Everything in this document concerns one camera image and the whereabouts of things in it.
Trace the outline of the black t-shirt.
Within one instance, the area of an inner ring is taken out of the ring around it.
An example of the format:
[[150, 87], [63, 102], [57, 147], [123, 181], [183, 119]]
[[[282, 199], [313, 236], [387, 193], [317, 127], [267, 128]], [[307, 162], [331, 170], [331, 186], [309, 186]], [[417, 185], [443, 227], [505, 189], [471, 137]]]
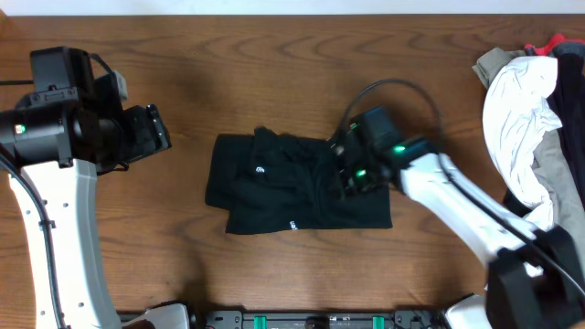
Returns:
[[391, 228], [389, 191], [341, 196], [326, 141], [277, 134], [222, 133], [215, 141], [205, 202], [229, 213], [226, 232]]

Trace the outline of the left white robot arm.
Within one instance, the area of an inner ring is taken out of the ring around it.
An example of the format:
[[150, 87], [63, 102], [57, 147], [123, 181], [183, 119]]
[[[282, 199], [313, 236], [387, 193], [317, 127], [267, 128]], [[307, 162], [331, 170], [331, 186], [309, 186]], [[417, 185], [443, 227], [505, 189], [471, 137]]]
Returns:
[[170, 146], [155, 106], [61, 100], [1, 115], [1, 162], [27, 233], [37, 328], [187, 328], [172, 302], [128, 322], [105, 280], [95, 217], [99, 175]]

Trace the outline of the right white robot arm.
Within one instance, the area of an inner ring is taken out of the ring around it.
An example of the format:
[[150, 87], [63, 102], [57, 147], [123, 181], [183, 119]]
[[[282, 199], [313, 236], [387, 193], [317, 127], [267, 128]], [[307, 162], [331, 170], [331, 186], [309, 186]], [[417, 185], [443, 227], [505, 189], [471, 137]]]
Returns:
[[447, 328], [570, 328], [584, 320], [571, 235], [538, 228], [494, 201], [423, 137], [338, 130], [330, 140], [342, 194], [394, 186], [455, 233], [487, 270], [484, 295], [447, 307]]

